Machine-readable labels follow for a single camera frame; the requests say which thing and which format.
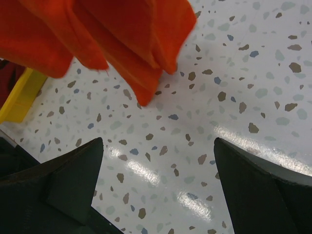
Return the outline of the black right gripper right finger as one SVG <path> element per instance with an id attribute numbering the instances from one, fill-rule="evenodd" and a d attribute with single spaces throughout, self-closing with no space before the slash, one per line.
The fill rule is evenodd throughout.
<path id="1" fill-rule="evenodd" d="M 310 234 L 312 178 L 222 138 L 214 156 L 236 234 Z"/>

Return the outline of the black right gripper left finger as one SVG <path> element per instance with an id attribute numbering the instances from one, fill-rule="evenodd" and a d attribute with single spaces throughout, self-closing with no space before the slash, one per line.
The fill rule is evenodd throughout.
<path id="1" fill-rule="evenodd" d="M 0 231 L 3 234 L 118 234 L 92 207 L 103 141 L 39 163 L 0 140 Z"/>

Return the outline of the orange t-shirt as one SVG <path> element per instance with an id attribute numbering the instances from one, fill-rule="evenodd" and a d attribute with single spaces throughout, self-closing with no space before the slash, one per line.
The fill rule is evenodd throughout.
<path id="1" fill-rule="evenodd" d="M 52 78 L 114 67 L 147 106 L 195 24 L 187 0 L 3 0 L 0 56 Z"/>

